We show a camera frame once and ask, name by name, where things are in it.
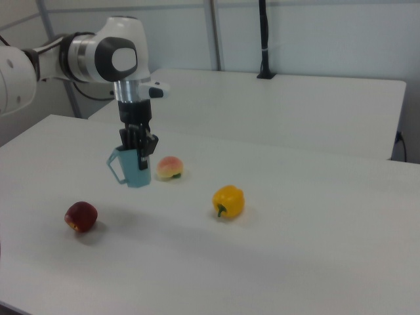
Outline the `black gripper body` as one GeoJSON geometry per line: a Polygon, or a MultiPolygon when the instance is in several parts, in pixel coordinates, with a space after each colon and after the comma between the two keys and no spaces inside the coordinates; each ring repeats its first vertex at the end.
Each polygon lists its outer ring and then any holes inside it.
{"type": "Polygon", "coordinates": [[[152,109],[150,100],[139,102],[118,102],[119,118],[127,125],[142,126],[150,130],[150,120],[152,119],[152,109]]]}

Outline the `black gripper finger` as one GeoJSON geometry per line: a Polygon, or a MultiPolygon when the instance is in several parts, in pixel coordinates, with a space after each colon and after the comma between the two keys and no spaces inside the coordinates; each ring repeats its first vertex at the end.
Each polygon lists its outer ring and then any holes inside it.
{"type": "Polygon", "coordinates": [[[145,128],[143,125],[125,124],[119,130],[124,150],[143,150],[145,144],[145,128]]]}
{"type": "Polygon", "coordinates": [[[140,140],[137,146],[138,168],[146,170],[149,168],[148,158],[154,153],[159,138],[153,135],[149,130],[140,131],[140,140]]]}

